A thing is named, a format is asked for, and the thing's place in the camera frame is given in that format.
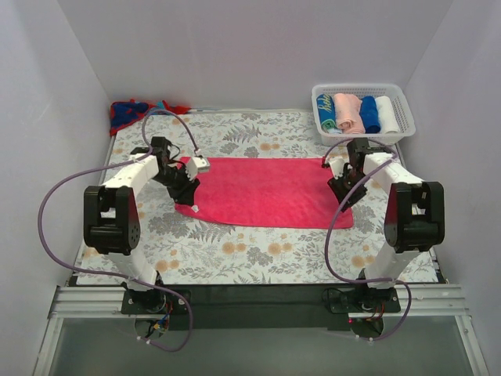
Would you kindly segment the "pink red towel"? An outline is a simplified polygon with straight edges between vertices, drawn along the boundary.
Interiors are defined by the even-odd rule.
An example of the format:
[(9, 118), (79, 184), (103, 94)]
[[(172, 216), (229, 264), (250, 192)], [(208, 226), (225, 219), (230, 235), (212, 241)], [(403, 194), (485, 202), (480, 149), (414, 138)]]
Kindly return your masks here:
[(232, 226), (326, 230), (339, 203), (319, 158), (213, 157), (187, 217)]

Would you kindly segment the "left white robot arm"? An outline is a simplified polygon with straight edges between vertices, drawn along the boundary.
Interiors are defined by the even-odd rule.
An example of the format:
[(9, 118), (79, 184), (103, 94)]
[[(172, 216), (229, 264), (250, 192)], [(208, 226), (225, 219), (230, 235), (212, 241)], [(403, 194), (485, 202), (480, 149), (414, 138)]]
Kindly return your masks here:
[(84, 192), (84, 241), (110, 260), (119, 274), (122, 286), (134, 304), (149, 313), (159, 313), (167, 295), (159, 289), (163, 284), (159, 272), (137, 249), (141, 237), (136, 197), (153, 180), (167, 189), (176, 203), (191, 208), (200, 185), (198, 175), (208, 172), (208, 159), (196, 155), (187, 162), (171, 156), (173, 144), (155, 136), (150, 147), (136, 147), (126, 165), (101, 186), (90, 186)]

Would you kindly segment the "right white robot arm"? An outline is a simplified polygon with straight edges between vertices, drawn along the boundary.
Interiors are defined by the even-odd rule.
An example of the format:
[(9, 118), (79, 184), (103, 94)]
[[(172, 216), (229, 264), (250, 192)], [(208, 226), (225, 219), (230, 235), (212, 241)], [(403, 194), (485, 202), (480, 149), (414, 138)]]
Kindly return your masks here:
[(367, 193), (366, 183), (373, 180), (387, 194), (384, 243), (356, 279), (343, 279), (348, 288), (331, 293), (329, 299), (344, 309), (369, 312), (397, 302), (395, 285), (403, 270), (444, 240), (444, 188), (408, 172), (397, 161), (397, 153), (381, 142), (352, 139), (347, 151), (347, 159), (324, 155), (321, 162), (333, 174), (328, 186), (339, 204), (335, 214), (361, 201)]

